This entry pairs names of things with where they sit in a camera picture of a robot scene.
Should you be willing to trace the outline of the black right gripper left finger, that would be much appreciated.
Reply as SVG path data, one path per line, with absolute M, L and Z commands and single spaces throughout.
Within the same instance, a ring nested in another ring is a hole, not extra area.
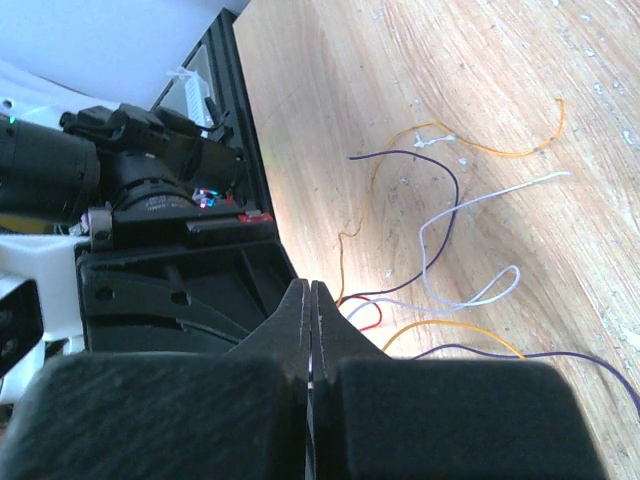
M 223 355 L 50 360 L 1 443 L 5 479 L 301 479 L 310 289 Z

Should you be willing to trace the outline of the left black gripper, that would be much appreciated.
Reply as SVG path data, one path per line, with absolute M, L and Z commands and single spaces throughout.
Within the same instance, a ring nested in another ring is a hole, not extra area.
M 280 304 L 295 271 L 269 213 L 133 220 L 113 246 L 76 250 L 91 352 L 225 353 Z

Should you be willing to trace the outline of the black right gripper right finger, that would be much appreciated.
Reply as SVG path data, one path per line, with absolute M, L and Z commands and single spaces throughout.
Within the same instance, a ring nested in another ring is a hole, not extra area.
M 602 479 L 575 396 L 527 360 L 394 360 L 311 285 L 319 479 Z

